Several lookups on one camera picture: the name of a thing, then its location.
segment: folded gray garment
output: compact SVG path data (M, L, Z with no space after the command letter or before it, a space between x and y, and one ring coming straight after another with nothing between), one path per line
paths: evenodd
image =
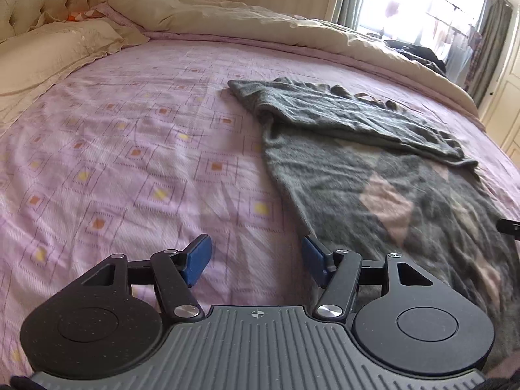
M477 163L450 135L395 103L367 102L339 86L288 79L229 85L262 123L267 171L294 208L301 235L364 259L407 254L491 318L488 367L520 347L515 242L497 232L501 215ZM362 286L358 302L379 295Z
M410 113L402 114L393 101L367 101L339 85L294 82L230 80L233 94L253 115L271 114L285 124L332 138L398 149L474 170L478 162L464 156L449 133L436 130Z

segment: pillowcase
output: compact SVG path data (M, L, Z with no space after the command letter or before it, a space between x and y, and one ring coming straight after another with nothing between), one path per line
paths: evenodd
M100 19L49 23L0 43L0 136L53 84L123 43Z

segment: black clothes pile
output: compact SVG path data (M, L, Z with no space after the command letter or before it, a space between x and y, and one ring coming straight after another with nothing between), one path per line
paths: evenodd
M389 39L385 44L411 61L417 61L442 76L446 76L446 65L435 53L425 46Z

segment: bed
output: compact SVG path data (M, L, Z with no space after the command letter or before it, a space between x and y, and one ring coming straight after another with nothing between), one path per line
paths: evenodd
M267 173L262 129L230 79L290 77L396 101L453 134L479 161L497 210L520 218L520 173L486 136L471 99L352 31L209 0L5 1L0 60L11 70L0 76L12 87L0 88L4 382L30 373L19 343L25 316L110 254L145 259L204 232L214 255L193 291L205 309L312 302L298 218ZM32 82L16 87L17 74ZM503 291L510 270L483 258L476 271L482 301L512 322L516 292ZM156 304L153 289L133 294ZM517 349L513 330L500 335L490 366Z

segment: beige comforter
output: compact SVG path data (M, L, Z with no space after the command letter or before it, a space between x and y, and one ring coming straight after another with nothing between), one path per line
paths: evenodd
M341 54L380 67L434 90L452 107L478 117L471 97L445 77L412 62L383 42L319 20L274 13L243 3L215 0L95 0L106 1L148 31L196 33L306 46Z

